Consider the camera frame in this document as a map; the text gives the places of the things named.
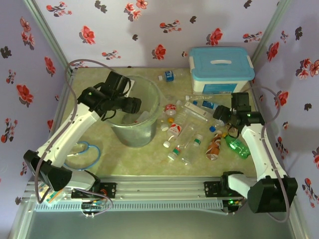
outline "green plastic bottle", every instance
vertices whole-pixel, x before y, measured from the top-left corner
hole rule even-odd
[[[224,133],[223,138],[226,141],[228,147],[235,151],[240,157],[246,159],[250,155],[249,148],[243,144],[239,139],[230,137],[227,133]]]

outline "blue bottle cap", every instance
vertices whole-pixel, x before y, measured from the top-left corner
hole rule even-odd
[[[212,133],[214,133],[214,132],[216,131],[216,128],[215,128],[214,126],[211,126],[211,127],[209,128],[209,130],[210,130]]]

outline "white plastic box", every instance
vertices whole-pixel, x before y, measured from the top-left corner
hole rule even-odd
[[[255,77],[250,57],[242,47],[192,48],[189,65],[196,95],[240,92]]]

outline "blue lid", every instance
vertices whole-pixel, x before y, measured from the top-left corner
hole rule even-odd
[[[216,128],[215,128],[214,126],[211,126],[211,127],[209,128],[209,131],[211,131],[212,133],[214,133],[214,132],[216,131]]]
[[[255,77],[243,47],[195,47],[189,61],[196,81],[250,81]]]

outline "clear plastic bucket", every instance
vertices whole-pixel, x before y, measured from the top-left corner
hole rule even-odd
[[[129,147],[142,147],[150,143],[156,134],[157,118],[162,111],[160,105],[161,92],[154,82],[144,77],[127,77],[135,81],[129,97],[141,99],[140,111],[137,114],[116,111],[115,117],[106,120],[106,122],[110,124],[122,144]],[[140,122],[136,122],[142,113],[147,117]]]

